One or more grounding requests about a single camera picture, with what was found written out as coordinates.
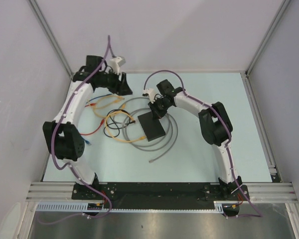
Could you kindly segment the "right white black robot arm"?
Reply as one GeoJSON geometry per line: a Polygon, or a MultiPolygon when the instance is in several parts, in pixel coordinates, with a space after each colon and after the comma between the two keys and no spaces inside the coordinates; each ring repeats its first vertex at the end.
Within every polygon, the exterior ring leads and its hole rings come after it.
{"type": "Polygon", "coordinates": [[[231,200],[242,186],[242,179],[237,172],[231,153],[233,126],[221,102],[208,104],[191,95],[182,87],[174,88],[164,80],[157,84],[160,97],[154,89],[144,89],[143,95],[149,97],[149,107],[154,119],[160,119],[167,110],[174,106],[182,108],[198,117],[203,139],[213,146],[219,166],[220,195],[231,200]]]}

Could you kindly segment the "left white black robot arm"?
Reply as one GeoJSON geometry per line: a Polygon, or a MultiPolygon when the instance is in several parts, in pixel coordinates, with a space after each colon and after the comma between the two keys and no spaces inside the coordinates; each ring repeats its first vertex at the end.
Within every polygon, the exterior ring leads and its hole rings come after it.
{"type": "Polygon", "coordinates": [[[53,121],[43,124],[43,133],[54,166],[58,170],[68,167],[89,199],[99,196],[97,174],[88,166],[83,154],[85,142],[77,126],[85,105],[96,88],[108,89],[118,96],[131,95],[127,76],[121,71],[126,60],[114,56],[105,60],[101,56],[88,55],[86,63],[72,76],[66,101],[53,121]]]}

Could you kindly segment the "black network switch box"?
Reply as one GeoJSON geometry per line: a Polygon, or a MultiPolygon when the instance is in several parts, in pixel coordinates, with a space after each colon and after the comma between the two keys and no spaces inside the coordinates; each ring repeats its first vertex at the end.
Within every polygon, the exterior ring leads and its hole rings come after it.
{"type": "Polygon", "coordinates": [[[152,112],[139,115],[138,120],[149,142],[166,135],[160,121],[158,119],[153,119],[152,112]]]}

